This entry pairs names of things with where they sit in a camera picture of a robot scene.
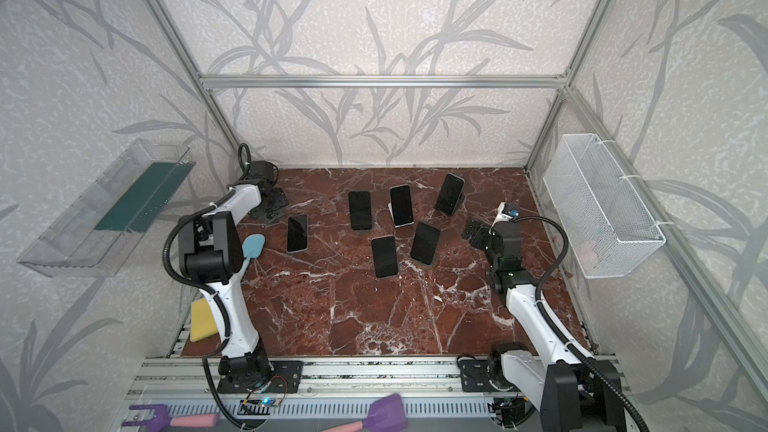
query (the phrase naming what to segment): red marble tabletop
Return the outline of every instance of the red marble tabletop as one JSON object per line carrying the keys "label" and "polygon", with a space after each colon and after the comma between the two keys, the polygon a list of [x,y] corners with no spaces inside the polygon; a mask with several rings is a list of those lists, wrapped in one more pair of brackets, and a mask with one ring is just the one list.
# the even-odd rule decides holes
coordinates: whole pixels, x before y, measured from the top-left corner
{"label": "red marble tabletop", "polygon": [[[466,180],[456,214],[434,208],[446,172]],[[387,210],[389,188],[411,186],[414,216],[442,230],[436,265],[424,270],[409,257],[416,226],[395,229]],[[492,344],[521,341],[522,327],[485,282],[485,255],[461,239],[469,217],[492,222],[498,204],[516,202],[521,214],[537,214],[521,168],[283,169],[278,185],[286,214],[310,216],[310,247],[286,254],[286,221],[264,227],[244,219],[240,239],[264,234],[261,256],[243,280],[250,318],[270,356],[356,354],[486,354]],[[373,230],[350,228],[347,193],[371,191]],[[521,223],[523,265],[535,277],[554,254],[540,222]],[[370,239],[397,237],[400,272],[376,278]],[[579,340],[571,298],[560,276],[544,295]],[[187,342],[185,356],[213,350],[218,337]]]}

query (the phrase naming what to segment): black smartphone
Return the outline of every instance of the black smartphone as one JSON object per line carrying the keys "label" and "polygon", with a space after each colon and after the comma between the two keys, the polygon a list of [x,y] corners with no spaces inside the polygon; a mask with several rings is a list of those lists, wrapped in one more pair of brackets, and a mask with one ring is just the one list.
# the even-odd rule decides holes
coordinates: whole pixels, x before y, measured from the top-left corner
{"label": "black smartphone", "polygon": [[397,275],[397,249],[393,235],[371,239],[371,252],[373,270],[378,278]]}
{"label": "black smartphone", "polygon": [[395,227],[413,224],[413,205],[411,204],[411,187],[409,185],[389,189],[389,211]]}
{"label": "black smartphone", "polygon": [[452,216],[456,212],[462,190],[464,190],[464,179],[451,173],[446,174],[446,179],[442,181],[440,194],[437,196],[435,208],[447,216]]}
{"label": "black smartphone", "polygon": [[371,193],[353,191],[349,194],[349,200],[352,230],[371,230],[373,228]]}
{"label": "black smartphone", "polygon": [[310,216],[288,217],[288,252],[301,252],[310,247]]}
{"label": "black smartphone", "polygon": [[419,222],[411,245],[411,258],[424,265],[432,265],[435,260],[437,242],[440,240],[440,229]]}

